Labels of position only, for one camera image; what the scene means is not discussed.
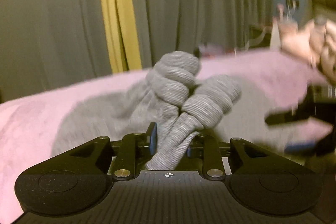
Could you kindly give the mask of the person's right hand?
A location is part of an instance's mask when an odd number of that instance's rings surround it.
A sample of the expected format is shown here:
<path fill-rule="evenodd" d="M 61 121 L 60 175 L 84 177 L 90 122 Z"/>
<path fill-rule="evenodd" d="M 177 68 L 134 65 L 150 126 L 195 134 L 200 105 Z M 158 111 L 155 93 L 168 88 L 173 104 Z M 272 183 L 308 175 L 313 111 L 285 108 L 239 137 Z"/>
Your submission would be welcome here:
<path fill-rule="evenodd" d="M 318 68 L 335 84 L 335 22 L 321 16 L 299 29 L 295 21 L 276 20 L 280 49 Z"/>

